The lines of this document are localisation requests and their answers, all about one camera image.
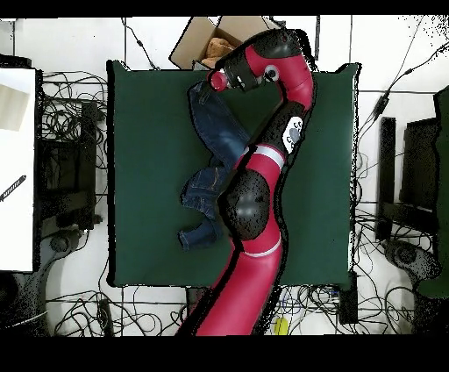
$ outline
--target jeans pocket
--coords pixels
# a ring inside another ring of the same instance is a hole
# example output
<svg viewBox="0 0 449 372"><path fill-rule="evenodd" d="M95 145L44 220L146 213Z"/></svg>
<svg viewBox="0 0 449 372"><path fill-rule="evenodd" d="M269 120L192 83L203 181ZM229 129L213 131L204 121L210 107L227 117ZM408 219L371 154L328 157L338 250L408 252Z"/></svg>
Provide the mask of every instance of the jeans pocket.
<svg viewBox="0 0 449 372"><path fill-rule="evenodd" d="M223 183L223 177L220 175L220 167L207 167L196 172L192 178L191 187L198 189L195 194L205 196L215 196Z"/></svg>

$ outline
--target red robot link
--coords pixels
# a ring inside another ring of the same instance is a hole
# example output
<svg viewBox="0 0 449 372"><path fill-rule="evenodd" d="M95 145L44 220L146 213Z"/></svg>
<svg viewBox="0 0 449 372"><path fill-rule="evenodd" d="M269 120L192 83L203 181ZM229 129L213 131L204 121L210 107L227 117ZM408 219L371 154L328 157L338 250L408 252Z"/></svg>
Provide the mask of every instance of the red robot link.
<svg viewBox="0 0 449 372"><path fill-rule="evenodd" d="M268 30L217 62L208 75L216 90L247 92L262 80L276 82L282 104L254 136L217 200L229 230L227 266L184 321L178 335L251 334L271 293L282 258L276 208L278 181L303 140L313 82L295 31Z"/></svg>

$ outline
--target jeans leg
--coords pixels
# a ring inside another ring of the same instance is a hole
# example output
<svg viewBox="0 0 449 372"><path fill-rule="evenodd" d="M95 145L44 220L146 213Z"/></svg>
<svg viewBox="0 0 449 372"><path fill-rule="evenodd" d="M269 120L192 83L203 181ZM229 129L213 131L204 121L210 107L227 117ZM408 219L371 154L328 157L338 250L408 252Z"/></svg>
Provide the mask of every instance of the jeans leg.
<svg viewBox="0 0 449 372"><path fill-rule="evenodd" d="M187 252L198 247L208 247L214 244L223 235L219 224L205 218L202 223L189 232L179 231L178 239L182 249Z"/></svg>
<svg viewBox="0 0 449 372"><path fill-rule="evenodd" d="M205 146L230 171L245 151L250 136L219 94L205 84L199 82L189 89L192 121Z"/></svg>

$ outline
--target white table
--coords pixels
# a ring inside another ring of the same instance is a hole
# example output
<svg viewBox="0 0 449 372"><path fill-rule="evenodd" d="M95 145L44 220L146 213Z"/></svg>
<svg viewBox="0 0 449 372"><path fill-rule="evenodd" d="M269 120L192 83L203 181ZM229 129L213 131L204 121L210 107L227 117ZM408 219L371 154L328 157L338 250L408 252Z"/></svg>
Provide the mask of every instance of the white table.
<svg viewBox="0 0 449 372"><path fill-rule="evenodd" d="M19 130L0 129L0 194L26 175L0 202L0 270L32 271L35 74L34 69L0 68L0 84L29 95Z"/></svg>

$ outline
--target yellow object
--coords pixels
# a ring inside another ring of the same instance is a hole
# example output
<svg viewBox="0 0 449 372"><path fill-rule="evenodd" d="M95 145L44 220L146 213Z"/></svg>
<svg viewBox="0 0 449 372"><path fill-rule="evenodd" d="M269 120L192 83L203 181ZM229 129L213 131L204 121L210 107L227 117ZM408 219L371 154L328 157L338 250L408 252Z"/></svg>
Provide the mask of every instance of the yellow object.
<svg viewBox="0 0 449 372"><path fill-rule="evenodd" d="M274 323L274 334L286 336L289 331L289 322L285 318L278 318Z"/></svg>

